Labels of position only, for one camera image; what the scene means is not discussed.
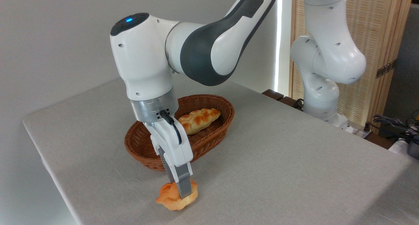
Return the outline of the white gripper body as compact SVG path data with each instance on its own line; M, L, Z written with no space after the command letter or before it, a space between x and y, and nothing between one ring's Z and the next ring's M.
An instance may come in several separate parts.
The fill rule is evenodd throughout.
M193 153L184 127L179 123L175 116L171 117L174 120L174 124L180 134L181 143L173 125L169 124L165 120L153 123L146 122L144 125L151 133L151 140L155 153L160 155L157 148L162 148L165 153L168 154L170 159L169 162L176 167L180 167L191 162L193 159Z

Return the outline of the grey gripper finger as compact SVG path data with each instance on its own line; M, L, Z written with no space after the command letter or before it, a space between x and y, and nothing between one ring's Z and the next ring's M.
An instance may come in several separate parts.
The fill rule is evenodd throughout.
M168 178L169 178L169 182L170 182L170 183L175 182L175 181L174 181L173 174L172 174L172 171L171 171L171 169L170 169L169 165L167 164L166 159L165 159L165 157L164 157L164 153L165 153L165 151L162 149L162 147L159 147L158 152L159 152L159 156L160 156L160 159L161 159L161 161L162 161L162 164L163 164L163 166L164 166L164 168L165 168L165 171L166 171L166 173L167 173L167 176L168 176Z
M171 183L175 182L181 199L191 195L191 179L192 175L190 162L176 167L175 165L169 165L169 180Z

